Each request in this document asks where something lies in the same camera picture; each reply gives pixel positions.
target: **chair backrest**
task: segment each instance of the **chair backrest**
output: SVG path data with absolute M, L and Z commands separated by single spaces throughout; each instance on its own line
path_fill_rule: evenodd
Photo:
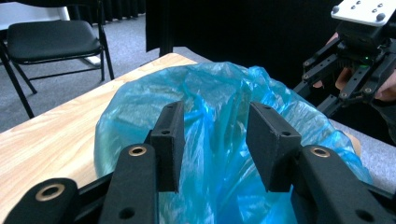
M 17 0 L 32 7 L 69 7 L 69 6 L 87 6 L 98 7 L 101 0 Z

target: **black folding chair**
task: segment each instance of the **black folding chair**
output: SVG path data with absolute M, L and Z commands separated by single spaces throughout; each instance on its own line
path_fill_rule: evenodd
M 101 0 L 18 0 L 16 2 L 33 7 L 84 6 L 94 8 L 98 21 L 98 35 L 94 33 L 92 26 L 86 21 L 32 21 L 14 23 L 8 27 L 7 57 L 33 93 L 36 93 L 36 90 L 30 81 L 40 78 L 101 69 L 102 81 L 105 80 L 104 55 L 106 55 L 110 78 L 114 79 L 103 27 L 103 3 Z M 53 75 L 29 78 L 20 67 L 20 64 L 52 63 L 95 55 L 100 55 L 100 66 Z

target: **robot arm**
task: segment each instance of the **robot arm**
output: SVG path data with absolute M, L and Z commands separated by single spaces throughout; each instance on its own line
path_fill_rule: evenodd
M 391 0 L 346 0 L 334 7 L 332 17 L 342 20 L 336 28 L 339 37 L 304 62 L 303 80 L 294 90 L 306 97 L 314 83 L 347 67 L 352 78 L 318 110 L 330 117 L 340 106 L 370 103 L 396 67 L 395 9 L 396 2 Z

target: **metal bolt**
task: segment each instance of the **metal bolt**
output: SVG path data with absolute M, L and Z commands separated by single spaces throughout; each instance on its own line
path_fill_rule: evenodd
M 337 13 L 338 11 L 340 10 L 340 7 L 339 6 L 335 6 L 335 7 L 333 7 L 332 8 L 332 13 Z
M 38 191 L 35 195 L 35 199 L 39 202 L 46 202 L 52 200 L 64 192 L 64 185 L 63 184 L 50 184 L 46 187 L 42 188 Z
M 130 156 L 141 156 L 147 151 L 145 147 L 131 147 L 128 152 Z
M 330 157 L 330 152 L 324 148 L 313 147 L 313 148 L 311 148 L 311 152 L 312 152 L 312 154 L 314 154 L 315 156 L 318 156 L 318 157 L 322 157 L 322 158 Z
M 382 21 L 385 19 L 385 14 L 384 13 L 379 13 L 378 15 L 376 15 L 376 20 L 377 21 Z

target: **wooden table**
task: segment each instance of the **wooden table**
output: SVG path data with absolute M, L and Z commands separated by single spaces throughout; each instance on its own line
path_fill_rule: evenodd
M 166 67 L 192 63 L 195 62 L 178 54 L 167 54 L 0 133 L 0 221 L 39 182 L 68 177 L 80 188 L 95 180 L 95 125 L 117 89 Z

